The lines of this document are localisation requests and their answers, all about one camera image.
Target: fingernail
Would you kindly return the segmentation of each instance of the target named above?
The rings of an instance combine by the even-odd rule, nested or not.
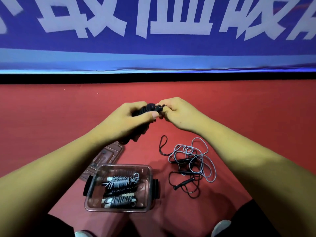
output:
[[[153,118],[156,119],[159,116],[159,113],[156,111],[152,112]]]

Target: black pants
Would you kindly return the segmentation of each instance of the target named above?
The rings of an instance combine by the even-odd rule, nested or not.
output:
[[[232,218],[231,225],[220,232],[216,237],[231,236],[280,236],[273,225],[270,223],[266,215],[260,209],[258,204],[251,200],[244,204],[236,211]],[[139,236],[135,226],[132,223],[127,224],[122,229],[122,234],[126,232],[130,237]],[[30,237],[33,236],[65,236],[74,237],[74,228],[63,222],[62,220],[46,215],[41,223],[34,228]]]

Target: plastic container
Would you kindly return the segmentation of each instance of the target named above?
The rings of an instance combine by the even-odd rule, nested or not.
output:
[[[102,199],[107,187],[102,183],[108,177],[131,177],[134,173],[139,173],[137,190],[134,194],[136,206],[105,208]],[[148,165],[105,164],[98,168],[95,175],[88,178],[83,195],[86,196],[84,206],[88,211],[142,213],[153,207],[155,199],[159,198],[159,182],[157,179],[153,179],[152,168]]]
[[[93,159],[87,169],[82,173],[79,179],[87,181],[90,175],[96,174],[97,169],[101,165],[115,163],[123,151],[124,146],[117,141],[104,147],[104,149]]]

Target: forearm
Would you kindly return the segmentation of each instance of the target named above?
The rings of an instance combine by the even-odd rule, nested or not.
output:
[[[94,129],[0,178],[0,236],[24,235],[111,141],[99,139]]]
[[[316,180],[309,171],[206,116],[195,132],[217,152],[283,236],[316,235]]]

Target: left hand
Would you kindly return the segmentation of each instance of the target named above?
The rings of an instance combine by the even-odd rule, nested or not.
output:
[[[144,101],[124,103],[110,114],[103,122],[95,127],[92,132],[97,135],[97,139],[102,142],[114,142],[129,135],[136,127],[153,122],[159,113],[149,111],[139,116],[132,116],[132,112],[140,110],[147,103]]]

